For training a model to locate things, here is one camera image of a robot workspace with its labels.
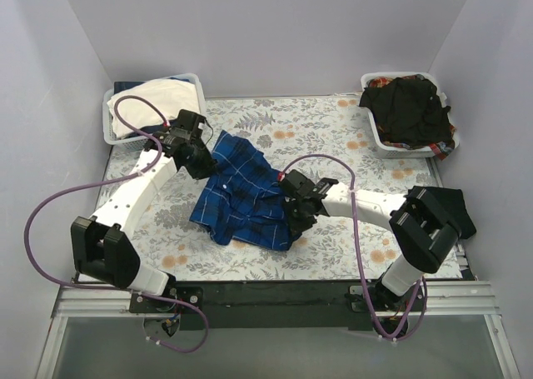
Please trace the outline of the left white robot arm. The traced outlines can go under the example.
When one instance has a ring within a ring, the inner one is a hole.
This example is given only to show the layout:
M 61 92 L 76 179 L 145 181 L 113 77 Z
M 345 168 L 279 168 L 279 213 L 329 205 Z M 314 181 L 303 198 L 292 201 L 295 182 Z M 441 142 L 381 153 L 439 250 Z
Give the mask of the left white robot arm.
M 89 218 L 71 225 L 74 265 L 78 272 L 120 289 L 148 293 L 159 312 L 176 306 L 173 276 L 142 262 L 131 240 L 152 200 L 181 168 L 190 177 L 204 179 L 216 170 L 216 160 L 202 140 L 207 119 L 181 110 L 170 127 L 146 141 L 125 181 Z

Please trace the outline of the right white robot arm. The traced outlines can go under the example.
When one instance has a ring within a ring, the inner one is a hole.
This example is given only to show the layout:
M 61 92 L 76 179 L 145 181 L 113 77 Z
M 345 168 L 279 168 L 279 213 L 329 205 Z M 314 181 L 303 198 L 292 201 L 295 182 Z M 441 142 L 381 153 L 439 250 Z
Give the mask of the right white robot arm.
M 414 186 L 406 194 L 352 190 L 332 178 L 313 182 L 292 170 L 279 176 L 283 208 L 293 236 L 312 228 L 319 216 L 348 217 L 390 231 L 401 255 L 371 288 L 371 300 L 396 310 L 425 274 L 438 272 L 456 243 L 475 233 L 463 192 Z

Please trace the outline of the blue plaid long sleeve shirt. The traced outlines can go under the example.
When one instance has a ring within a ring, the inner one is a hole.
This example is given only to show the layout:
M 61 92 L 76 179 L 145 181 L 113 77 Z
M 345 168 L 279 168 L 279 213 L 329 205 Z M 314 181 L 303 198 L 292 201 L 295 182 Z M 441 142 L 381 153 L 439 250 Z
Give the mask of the blue plaid long sleeve shirt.
M 289 229 L 278 186 L 279 172 L 248 140 L 223 131 L 212 156 L 216 172 L 209 177 L 189 221 L 203 227 L 218 245 L 232 240 L 274 252 L 286 252 L 299 238 Z

